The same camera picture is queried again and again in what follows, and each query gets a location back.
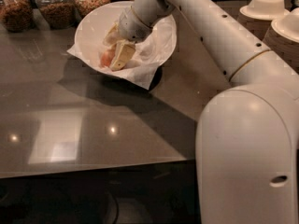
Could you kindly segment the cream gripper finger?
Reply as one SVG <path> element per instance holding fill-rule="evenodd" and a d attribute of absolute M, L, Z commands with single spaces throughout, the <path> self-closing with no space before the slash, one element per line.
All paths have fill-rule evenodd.
<path fill-rule="evenodd" d="M 115 22 L 103 39 L 105 46 L 112 46 L 120 40 L 119 25 Z"/>
<path fill-rule="evenodd" d="M 110 69 L 112 71 L 121 70 L 134 56 L 135 43 L 127 40 L 120 40 L 115 46 L 115 56 L 111 61 Z"/>

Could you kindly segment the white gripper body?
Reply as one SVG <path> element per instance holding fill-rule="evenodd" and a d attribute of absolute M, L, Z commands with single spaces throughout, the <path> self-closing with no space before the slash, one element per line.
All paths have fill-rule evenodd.
<path fill-rule="evenodd" d="M 122 12 L 118 24 L 120 36 L 135 43 L 143 42 L 152 32 L 152 29 L 136 16 L 132 7 L 127 7 Z"/>

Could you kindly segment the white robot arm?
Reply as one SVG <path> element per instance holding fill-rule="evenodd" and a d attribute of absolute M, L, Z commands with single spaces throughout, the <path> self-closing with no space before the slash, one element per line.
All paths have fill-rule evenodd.
<path fill-rule="evenodd" d="M 135 0 L 119 34 L 141 42 L 175 9 L 232 85 L 198 121 L 202 224 L 298 224 L 298 74 L 211 0 Z"/>

